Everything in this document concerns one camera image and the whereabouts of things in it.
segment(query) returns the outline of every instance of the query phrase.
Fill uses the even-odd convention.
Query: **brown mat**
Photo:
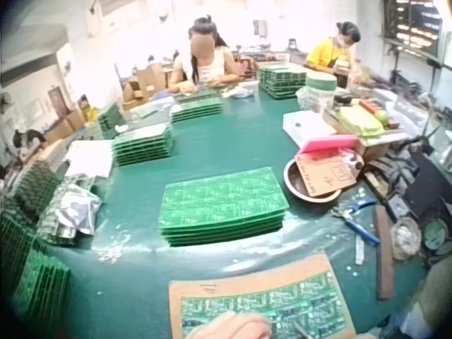
[[[259,273],[252,273],[234,278],[198,281],[174,281],[169,284],[169,310],[173,339],[182,339],[182,298],[218,298],[233,297],[302,283],[303,280],[324,273],[333,281],[333,288],[338,297],[339,309],[344,318],[345,327],[329,338],[344,339],[355,336],[355,328],[345,303],[338,281],[325,253],[315,254],[304,260]]]

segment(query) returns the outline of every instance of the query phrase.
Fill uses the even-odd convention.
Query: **woman in yellow shirt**
[[[307,57],[307,66],[315,71],[333,74],[336,61],[341,58],[352,65],[349,48],[361,40],[361,34],[354,23],[337,23],[339,32],[335,37],[322,40]]]

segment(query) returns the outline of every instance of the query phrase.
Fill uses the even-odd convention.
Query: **metal bowl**
[[[290,160],[284,169],[284,181],[285,185],[292,192],[292,194],[302,200],[308,201],[310,203],[329,203],[337,197],[339,197],[342,189],[338,189],[336,192],[323,194],[312,198],[309,196],[302,175],[299,173],[299,169],[295,159]]]

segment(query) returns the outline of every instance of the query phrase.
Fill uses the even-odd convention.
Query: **blue pliers handle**
[[[363,201],[358,201],[357,203],[353,203],[350,205],[349,208],[347,208],[347,213],[353,214],[356,213],[358,210],[361,210],[367,206],[373,206],[376,205],[377,201],[374,198],[370,198]]]
[[[357,224],[355,221],[353,221],[351,218],[343,218],[345,221],[345,224],[347,224],[348,227],[350,227],[352,230],[354,230],[356,233],[358,233],[364,240],[367,240],[368,242],[371,242],[373,244],[380,244],[380,239],[375,237],[372,233],[369,233],[366,231],[363,226],[360,224]]]

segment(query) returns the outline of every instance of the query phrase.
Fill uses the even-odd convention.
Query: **white tank top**
[[[193,73],[193,69],[191,67],[191,56],[189,58],[184,58],[182,66],[184,67],[184,72],[188,80],[193,82],[191,79],[191,74]],[[213,61],[210,65],[198,66],[198,74],[199,85],[203,85],[208,81],[225,75],[225,52],[223,47],[215,49]]]

